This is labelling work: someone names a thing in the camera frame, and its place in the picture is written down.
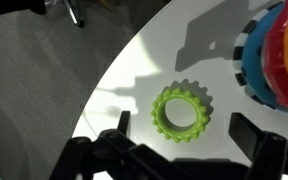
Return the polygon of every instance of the gray carpet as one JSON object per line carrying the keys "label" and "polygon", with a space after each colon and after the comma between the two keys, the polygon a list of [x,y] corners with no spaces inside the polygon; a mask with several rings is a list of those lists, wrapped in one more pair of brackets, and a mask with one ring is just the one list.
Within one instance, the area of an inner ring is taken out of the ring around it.
{"label": "gray carpet", "polygon": [[113,14],[88,3],[84,29],[62,5],[0,16],[2,179],[48,179],[96,84],[162,7],[137,0]]}

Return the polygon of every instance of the white table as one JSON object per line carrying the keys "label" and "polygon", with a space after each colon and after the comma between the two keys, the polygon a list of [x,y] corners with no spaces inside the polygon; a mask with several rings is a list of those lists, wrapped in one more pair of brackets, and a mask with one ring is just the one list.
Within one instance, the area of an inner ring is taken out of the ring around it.
{"label": "white table", "polygon": [[[265,108],[247,97],[237,84],[232,67],[235,38],[258,11],[274,2],[264,3],[172,1],[132,39],[107,70],[73,137],[95,140],[102,130],[117,127],[122,110],[130,110],[131,140],[145,143],[169,160],[229,158],[248,165],[250,162],[228,135],[232,112],[241,112],[261,129],[288,138],[288,114]],[[150,112],[165,87],[184,79],[207,87],[214,111],[199,139],[176,144],[157,133]]]}

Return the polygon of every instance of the chair leg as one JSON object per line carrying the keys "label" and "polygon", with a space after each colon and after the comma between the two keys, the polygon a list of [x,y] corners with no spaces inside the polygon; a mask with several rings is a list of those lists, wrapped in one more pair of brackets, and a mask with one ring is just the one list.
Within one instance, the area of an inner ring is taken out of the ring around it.
{"label": "chair leg", "polygon": [[68,9],[74,24],[80,28],[84,27],[85,23],[82,19],[78,17],[78,13],[76,9],[73,8],[72,0],[64,0],[64,4],[66,8]]}

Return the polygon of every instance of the blue ring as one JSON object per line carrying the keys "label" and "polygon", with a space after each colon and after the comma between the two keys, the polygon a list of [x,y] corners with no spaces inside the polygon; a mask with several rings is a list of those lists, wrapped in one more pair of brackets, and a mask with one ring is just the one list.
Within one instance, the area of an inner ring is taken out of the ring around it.
{"label": "blue ring", "polygon": [[276,6],[268,12],[256,28],[250,33],[242,54],[242,66],[245,70],[245,80],[254,94],[266,105],[286,111],[286,108],[279,105],[273,91],[265,87],[265,78],[262,70],[261,57],[257,51],[263,46],[266,33],[270,30],[276,18],[284,7],[284,3]]}

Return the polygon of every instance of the green plastic ring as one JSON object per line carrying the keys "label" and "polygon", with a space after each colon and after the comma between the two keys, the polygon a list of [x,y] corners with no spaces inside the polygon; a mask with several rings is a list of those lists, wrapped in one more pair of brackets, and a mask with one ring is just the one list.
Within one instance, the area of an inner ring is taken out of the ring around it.
{"label": "green plastic ring", "polygon": [[[183,99],[192,104],[196,112],[195,123],[187,130],[178,131],[169,127],[163,119],[165,113],[165,105],[171,99]],[[207,108],[201,104],[199,97],[193,95],[192,91],[183,91],[180,88],[167,89],[160,94],[156,101],[153,103],[153,124],[157,126],[157,132],[163,133],[166,139],[173,139],[174,142],[178,143],[181,140],[184,142],[190,142],[192,138],[197,139],[199,134],[205,131],[205,126],[209,122],[209,117],[206,115]]]}

